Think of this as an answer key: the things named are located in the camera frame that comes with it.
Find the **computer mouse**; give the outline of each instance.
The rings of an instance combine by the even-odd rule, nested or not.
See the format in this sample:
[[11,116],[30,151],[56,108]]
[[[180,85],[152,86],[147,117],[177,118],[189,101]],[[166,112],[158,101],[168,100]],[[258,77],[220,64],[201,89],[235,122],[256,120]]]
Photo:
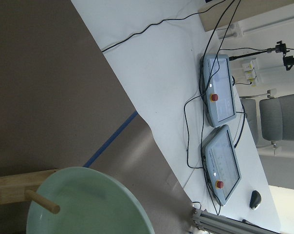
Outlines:
[[250,200],[250,208],[252,210],[256,210],[260,203],[262,202],[262,197],[260,196],[259,192],[254,190],[252,192],[251,200]]

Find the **green bowl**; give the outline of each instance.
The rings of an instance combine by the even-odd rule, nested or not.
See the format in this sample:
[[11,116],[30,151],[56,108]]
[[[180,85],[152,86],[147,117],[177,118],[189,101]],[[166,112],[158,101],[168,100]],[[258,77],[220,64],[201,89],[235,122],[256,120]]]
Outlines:
[[60,206],[52,214],[31,202],[27,234],[154,234],[136,197],[98,171],[70,167],[55,172],[37,193]]

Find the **white table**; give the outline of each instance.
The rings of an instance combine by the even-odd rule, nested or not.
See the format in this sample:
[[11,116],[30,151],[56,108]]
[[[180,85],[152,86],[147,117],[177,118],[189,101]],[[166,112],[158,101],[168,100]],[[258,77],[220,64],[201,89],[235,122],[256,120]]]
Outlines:
[[[180,0],[72,0],[100,48],[118,42],[147,25],[166,18],[182,18],[197,12],[204,1]],[[202,170],[186,164],[186,126],[183,106],[198,90],[198,61],[211,32],[203,30],[198,16],[184,21],[164,22],[150,27],[104,53],[138,113],[152,129],[155,141],[192,200],[214,213],[204,183]],[[218,48],[213,37],[210,52]],[[237,111],[241,103],[236,89]],[[198,98],[186,109],[190,128],[189,161],[200,165],[202,101]],[[242,124],[241,114],[229,122],[234,142]],[[203,137],[213,128],[205,119]],[[266,229],[279,232],[280,222],[269,191],[248,124],[236,148],[242,179],[220,214],[237,220],[243,218]],[[249,208],[251,192],[258,190],[262,204],[256,211]]]

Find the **wooden board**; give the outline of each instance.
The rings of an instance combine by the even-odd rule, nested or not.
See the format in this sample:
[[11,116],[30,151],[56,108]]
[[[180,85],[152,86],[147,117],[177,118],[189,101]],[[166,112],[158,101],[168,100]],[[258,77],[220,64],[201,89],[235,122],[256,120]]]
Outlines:
[[[206,4],[204,7],[202,7],[199,10],[199,12],[207,10],[212,5],[220,1],[221,0],[215,0]],[[231,5],[231,7],[228,9],[228,11],[225,13],[223,18],[221,19],[218,27],[228,25],[238,2],[239,1],[237,0]],[[214,29],[221,14],[224,12],[226,7],[230,3],[231,3],[231,0],[227,0],[213,7],[206,13],[199,14],[202,25],[206,32]],[[294,0],[242,0],[236,11],[236,14],[233,18],[232,23],[237,22],[239,20],[244,20],[246,18],[250,18],[252,16],[256,16],[256,15],[265,13],[267,11],[271,11],[271,10],[274,10],[292,3],[294,3]]]
[[27,201],[25,190],[36,191],[58,169],[0,177],[0,205]]

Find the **blue tape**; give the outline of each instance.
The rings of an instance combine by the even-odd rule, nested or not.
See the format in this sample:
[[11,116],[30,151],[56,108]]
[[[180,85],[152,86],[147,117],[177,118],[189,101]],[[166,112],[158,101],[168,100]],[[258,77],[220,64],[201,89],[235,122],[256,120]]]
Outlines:
[[129,123],[138,115],[134,111],[132,115],[115,131],[111,137],[95,152],[95,154],[84,164],[83,167],[90,167],[92,163],[107,149],[107,147],[119,136],[119,134],[128,126]]

